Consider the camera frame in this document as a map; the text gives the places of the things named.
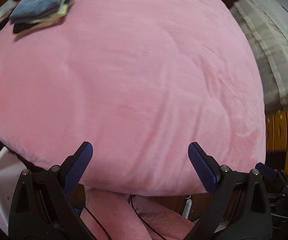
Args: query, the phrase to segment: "blue folded garment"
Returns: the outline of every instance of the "blue folded garment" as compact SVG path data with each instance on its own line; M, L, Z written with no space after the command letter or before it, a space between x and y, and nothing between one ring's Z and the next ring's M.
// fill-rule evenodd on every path
M10 15L11 23L36 20L56 12L62 0L22 0Z

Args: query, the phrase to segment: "blue gripper pad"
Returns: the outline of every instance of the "blue gripper pad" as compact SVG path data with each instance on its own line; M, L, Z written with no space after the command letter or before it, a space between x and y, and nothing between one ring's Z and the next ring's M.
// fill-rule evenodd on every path
M93 146L84 142L72 157L76 157L64 177L63 191L65 195L73 192L80 181L88 163L93 156Z
M188 158L191 161L204 188L207 192L215 194L217 191L217 182L219 178L217 178L210 166L207 164L206 158L208 157L209 156L206 155L206 153L197 143L191 143L188 146Z
M264 178L270 179L270 180L276 180L277 179L277 171L264 165L263 163L256 164L255 168L259 170L260 174Z

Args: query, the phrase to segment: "silver bolt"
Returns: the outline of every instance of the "silver bolt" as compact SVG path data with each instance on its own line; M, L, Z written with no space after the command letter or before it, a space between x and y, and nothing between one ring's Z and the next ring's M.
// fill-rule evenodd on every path
M53 171L53 172L56 172L56 171L59 171L59 170L60 170L60 166L58 166L58 165L54 165L51 168L51 171Z
M28 173L29 173L29 170L28 170L28 169L23 169L22 175L27 175Z
M224 172L228 172L229 171L229 167L226 166L226 165L222 165L221 166L221 170L224 171Z
M253 173L254 175L259 175L259 174L260 174L260 172L259 172L258 169L253 169L253 170L252 170L252 173Z

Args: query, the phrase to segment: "wire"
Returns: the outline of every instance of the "wire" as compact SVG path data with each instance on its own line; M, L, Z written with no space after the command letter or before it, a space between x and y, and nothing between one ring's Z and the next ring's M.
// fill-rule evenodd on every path
M131 204L132 204L132 208L134 209L136 215L139 217L140 220L142 220L142 222L148 226L155 234L157 234L160 238L162 238L163 240L166 240L161 234L159 234L155 229L153 229L148 223L145 222L145 220L143 218L140 217L140 215L137 213L137 211L135 210L134 208L134 205L133 205L133 196L134 195L130 195L130 199L131 199Z
M112 240L112 238L109 236L108 232L105 230L105 228L101 225L101 223L96 219L96 217L91 213L91 211L88 210L87 207L84 207L87 212L94 218L94 220L99 224L99 226L103 229L104 233L106 234L108 240Z

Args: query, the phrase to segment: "mattress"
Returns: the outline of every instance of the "mattress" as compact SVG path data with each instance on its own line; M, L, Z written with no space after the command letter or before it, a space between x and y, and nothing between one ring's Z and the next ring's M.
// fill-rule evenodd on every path
M204 192L191 142L233 170L265 161L259 71L220 0L76 0L57 26L0 32L0 140L46 169L89 141L93 188Z

